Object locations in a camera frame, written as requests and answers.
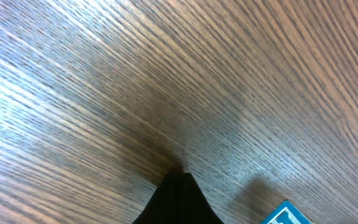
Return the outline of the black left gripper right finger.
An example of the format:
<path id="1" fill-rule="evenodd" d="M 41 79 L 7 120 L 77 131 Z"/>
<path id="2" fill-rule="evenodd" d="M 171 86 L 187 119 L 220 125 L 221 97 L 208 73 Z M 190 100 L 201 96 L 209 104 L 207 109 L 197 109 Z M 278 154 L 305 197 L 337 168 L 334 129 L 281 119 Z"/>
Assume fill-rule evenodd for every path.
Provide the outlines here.
<path id="1" fill-rule="evenodd" d="M 223 224 L 190 173 L 182 175 L 179 187 L 178 222 L 184 224 Z"/>

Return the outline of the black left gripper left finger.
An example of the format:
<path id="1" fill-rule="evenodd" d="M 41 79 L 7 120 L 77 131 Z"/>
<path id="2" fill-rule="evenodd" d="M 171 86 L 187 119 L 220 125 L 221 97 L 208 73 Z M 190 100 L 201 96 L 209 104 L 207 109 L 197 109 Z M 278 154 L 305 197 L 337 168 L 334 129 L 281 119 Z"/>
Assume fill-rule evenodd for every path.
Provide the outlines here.
<path id="1" fill-rule="evenodd" d="M 177 223 L 178 181 L 178 174 L 167 174 L 133 224 Z"/>

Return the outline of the white block paw print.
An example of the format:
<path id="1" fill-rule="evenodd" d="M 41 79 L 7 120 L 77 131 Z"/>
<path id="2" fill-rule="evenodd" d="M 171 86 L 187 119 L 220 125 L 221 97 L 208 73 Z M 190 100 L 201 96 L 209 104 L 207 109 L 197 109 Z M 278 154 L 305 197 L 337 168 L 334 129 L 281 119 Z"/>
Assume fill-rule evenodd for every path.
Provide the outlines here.
<path id="1" fill-rule="evenodd" d="M 260 224 L 312 224 L 290 201 L 283 201 Z"/>

